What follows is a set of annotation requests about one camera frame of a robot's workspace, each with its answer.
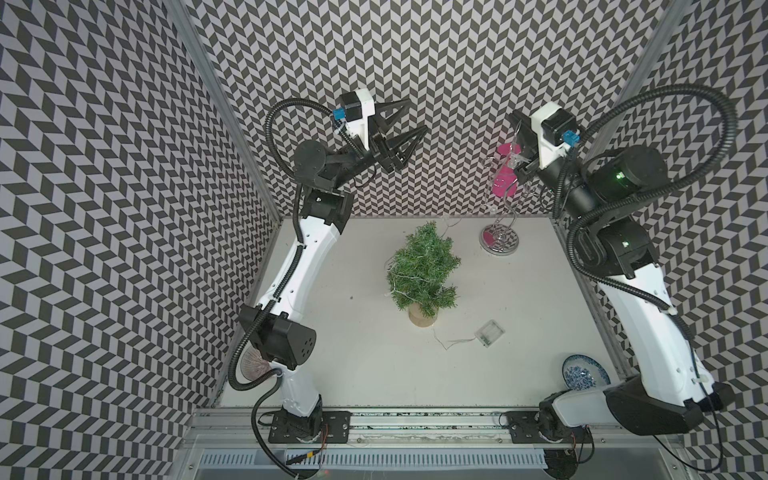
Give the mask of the small green christmas tree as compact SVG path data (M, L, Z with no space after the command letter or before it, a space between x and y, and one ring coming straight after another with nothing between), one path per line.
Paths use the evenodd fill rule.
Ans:
M460 264L453 240L438 232L435 221L425 223L406 236L404 246L389 260L389 295L415 326L428 328L441 309L456 306L457 289L448 279Z

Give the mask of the aluminium front rail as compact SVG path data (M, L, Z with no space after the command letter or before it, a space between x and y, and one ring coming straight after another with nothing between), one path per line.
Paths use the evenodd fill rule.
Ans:
M326 406L335 432L345 434L345 447L357 448L619 448L656 449L651 437L640 437L612 424L577 428L557 443L544 441L533 421L532 407L349 407ZM246 407L202 409L192 416L180 446L250 448L257 445Z

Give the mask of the aluminium corner post left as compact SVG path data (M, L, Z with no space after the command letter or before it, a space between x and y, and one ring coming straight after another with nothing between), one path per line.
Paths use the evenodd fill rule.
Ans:
M274 201L270 189L265 182L257 159L254 156L239 121L235 116L232 105L222 88L216 75L213 64L196 32L195 26L189 15L185 1L167 0L164 5L168 11L169 19L173 22L178 35L184 44L201 80L208 90L209 96L215 106L224 126L226 127L234 146L240 155L243 164L255 185L257 193L262 198L268 214L273 220L279 221L282 215Z

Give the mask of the clear battery box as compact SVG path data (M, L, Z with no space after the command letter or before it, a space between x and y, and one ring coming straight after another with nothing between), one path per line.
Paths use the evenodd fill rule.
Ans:
M505 330L495 321L489 320L475 332L475 338L486 348L501 338Z

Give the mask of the aluminium corner post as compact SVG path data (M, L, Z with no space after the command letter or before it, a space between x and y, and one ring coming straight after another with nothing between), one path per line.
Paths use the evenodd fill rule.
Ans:
M692 5L693 1L668 2L667 8L662 14L659 24L651 34L643 51L639 54L638 60L634 63L629 76L621 86L619 93L611 100L605 109L599 111L594 118L587 123L588 127L591 127L620 103L628 101L642 91L645 82L653 76L653 71L661 54L669 44L673 34ZM583 133L581 135L581 143L575 147L571 147L563 158L563 164L558 173L558 177L556 178L555 186L553 187L554 201L550 218L554 224L559 222L561 214L564 212L565 181L569 169L575 166L574 160L569 158L568 155L578 155L580 150L586 146L589 147L588 152L590 154L596 153L600 148L605 148L608 145L608 141L611 140L617 132L619 124L623 118L623 114L618 114L604 126L599 127L595 133L590 135Z
M216 75L213 64L196 32L195 26L189 15L185 1L167 0L164 5L168 11L169 19L173 22L178 35L184 44L201 80L208 90L209 96L215 106L224 126L226 127L234 146L240 155L243 164L255 185L257 193L262 198L268 214L273 220L279 221L282 215L274 201L270 189L265 182L257 159L254 156L239 121L235 116L232 105L222 88Z

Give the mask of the aluminium corner post right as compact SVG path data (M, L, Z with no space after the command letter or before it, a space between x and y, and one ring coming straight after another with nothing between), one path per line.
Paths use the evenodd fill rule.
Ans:
M693 1L668 2L667 8L662 14L659 24L651 34L643 51L639 54L638 60L634 63L629 76L621 86L619 93L611 100L605 109L599 111L594 118L587 123L588 127L591 127L620 103L628 101L642 91L645 82L653 76L653 71L661 54L669 44L673 34L692 5ZM590 135L583 133L581 135L581 143L575 147L571 147L563 158L563 164L558 173L558 177L556 178L555 186L553 187L554 201L550 218L554 224L559 222L561 214L564 212L565 181L569 169L575 166L574 160L569 158L568 155L578 155L580 150L586 146L589 147L588 152L590 154L596 153L600 148L605 148L608 145L608 141L611 140L617 132L619 124L623 118L623 114L618 114L604 126L599 127L595 133Z

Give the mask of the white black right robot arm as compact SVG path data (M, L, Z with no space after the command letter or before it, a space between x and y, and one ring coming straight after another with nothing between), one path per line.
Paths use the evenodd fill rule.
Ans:
M724 410L733 388L716 381L692 346L693 335L672 306L658 251L634 211L669 183L660 153L646 146L609 150L591 174L569 172L569 156L585 139L575 117L554 103L532 116L508 116L522 160L521 181L539 178L560 189L571 216L566 238L569 261L598 283L635 349L640 372L615 385L571 388L550 395L536 416L540 436L559 442L572 429L617 425L638 436L684 434L707 413Z

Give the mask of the blue white patterned plate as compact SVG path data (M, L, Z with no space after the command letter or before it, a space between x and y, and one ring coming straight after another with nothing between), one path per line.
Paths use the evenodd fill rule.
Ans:
M574 354L565 359L561 373L569 390L583 391L611 384L611 379L603 366L593 358Z

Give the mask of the clear wire string light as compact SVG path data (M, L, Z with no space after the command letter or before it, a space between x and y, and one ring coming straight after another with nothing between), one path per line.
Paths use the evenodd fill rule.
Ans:
M504 203L505 212L483 227L479 243L488 253L507 256L519 246L519 236L514 230L517 211L511 200L519 189L513 168L522 161L522 147L506 143L497 148L497 155L500 161L493 174L491 190L492 196ZM454 254L454 242L447 232L457 224L448 222L439 228L433 221L418 227L406 236L404 246L386 263L389 296L418 328L433 327L440 310L456 306L457 289L448 280L461 265L461 259Z

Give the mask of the pink wine glass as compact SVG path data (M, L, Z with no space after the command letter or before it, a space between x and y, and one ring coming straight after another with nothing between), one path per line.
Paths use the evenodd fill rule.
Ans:
M515 166L519 160L521 147L515 143L505 143L496 149L500 164L493 176L492 194L500 199L511 198L518 188Z

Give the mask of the pink glass plate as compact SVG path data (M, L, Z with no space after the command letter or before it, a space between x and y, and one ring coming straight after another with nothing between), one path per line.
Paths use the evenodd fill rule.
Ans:
M242 383L249 383L258 380L261 376L271 370L270 363L261 356L261 352L248 345L240 355L239 379Z

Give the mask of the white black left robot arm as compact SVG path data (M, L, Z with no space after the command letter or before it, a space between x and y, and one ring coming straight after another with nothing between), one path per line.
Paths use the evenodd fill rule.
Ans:
M265 143L278 166L296 184L291 221L292 250L276 280L256 306L243 306L238 321L244 330L228 367L236 391L251 390L271 376L279 380L281 412L292 420L318 423L322 399L301 367L316 345L316 332L304 325L305 305L320 268L350 218L354 195L346 185L367 169L403 170L429 129L414 128L394 137L388 131L413 107L409 99L379 103L360 89L343 94L332 110L316 101L289 98L275 104L264 123ZM343 147L332 150L316 140L299 144L285 160L273 127L290 107L315 110L333 123Z

